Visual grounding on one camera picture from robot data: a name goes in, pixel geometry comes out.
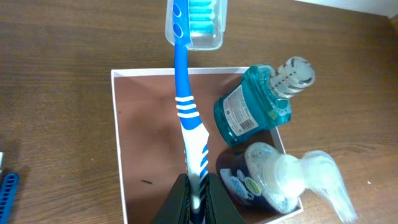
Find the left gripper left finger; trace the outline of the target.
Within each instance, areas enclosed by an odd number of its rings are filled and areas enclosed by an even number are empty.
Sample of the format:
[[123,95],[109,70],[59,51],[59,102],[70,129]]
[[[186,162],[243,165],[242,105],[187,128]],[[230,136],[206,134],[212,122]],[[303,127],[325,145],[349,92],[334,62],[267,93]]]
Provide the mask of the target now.
[[180,174],[150,224],[189,224],[189,180]]

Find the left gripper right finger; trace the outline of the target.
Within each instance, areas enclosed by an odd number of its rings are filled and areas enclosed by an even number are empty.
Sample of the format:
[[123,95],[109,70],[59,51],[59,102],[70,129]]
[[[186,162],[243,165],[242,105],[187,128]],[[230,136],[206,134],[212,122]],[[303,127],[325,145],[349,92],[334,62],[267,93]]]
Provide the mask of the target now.
[[205,223],[246,224],[214,173],[209,173],[206,177]]

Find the blue hand soap pump bottle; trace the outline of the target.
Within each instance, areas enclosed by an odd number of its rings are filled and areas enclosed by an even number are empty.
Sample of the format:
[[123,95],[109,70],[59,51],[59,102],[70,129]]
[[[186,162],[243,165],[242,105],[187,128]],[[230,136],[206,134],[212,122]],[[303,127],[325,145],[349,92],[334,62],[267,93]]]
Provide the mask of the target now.
[[327,201],[343,223],[358,216],[335,160],[324,151],[309,151],[302,158],[278,151],[264,142],[236,153],[223,153],[216,169],[229,195],[240,205],[287,215],[311,190]]

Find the teal mouthwash bottle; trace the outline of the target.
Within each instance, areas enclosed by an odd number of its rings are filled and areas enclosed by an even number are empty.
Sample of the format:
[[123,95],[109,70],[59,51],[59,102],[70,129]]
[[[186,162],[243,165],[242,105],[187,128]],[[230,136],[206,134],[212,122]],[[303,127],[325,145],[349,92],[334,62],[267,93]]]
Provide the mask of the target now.
[[234,146],[288,123],[290,99],[314,84],[315,78],[312,65],[302,57],[291,57],[278,68],[250,66],[239,84],[214,104],[215,122],[224,141]]

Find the blue white toothbrush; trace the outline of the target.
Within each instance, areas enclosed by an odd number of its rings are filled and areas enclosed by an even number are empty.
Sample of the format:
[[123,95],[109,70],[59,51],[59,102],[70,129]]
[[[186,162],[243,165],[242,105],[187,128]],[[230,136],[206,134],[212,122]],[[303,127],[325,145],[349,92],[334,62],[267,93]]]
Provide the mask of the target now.
[[168,0],[166,7],[165,36],[174,46],[175,101],[185,146],[192,223],[205,222],[209,132],[200,118],[190,88],[188,51],[221,48],[227,10],[228,0]]

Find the dark blue comb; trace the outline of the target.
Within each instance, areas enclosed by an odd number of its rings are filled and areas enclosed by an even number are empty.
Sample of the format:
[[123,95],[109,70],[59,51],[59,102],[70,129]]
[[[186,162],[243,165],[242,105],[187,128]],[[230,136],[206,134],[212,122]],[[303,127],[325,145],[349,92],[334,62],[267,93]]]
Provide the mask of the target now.
[[7,224],[19,185],[19,174],[4,176],[1,184],[1,224]]

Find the green toothpaste tube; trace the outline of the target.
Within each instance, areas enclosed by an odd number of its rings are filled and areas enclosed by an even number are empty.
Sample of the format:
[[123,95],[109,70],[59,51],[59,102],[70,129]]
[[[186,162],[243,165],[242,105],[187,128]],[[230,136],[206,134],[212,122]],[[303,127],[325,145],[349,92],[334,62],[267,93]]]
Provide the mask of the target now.
[[3,157],[4,157],[4,153],[0,152],[0,174],[2,174],[2,160],[3,160]]

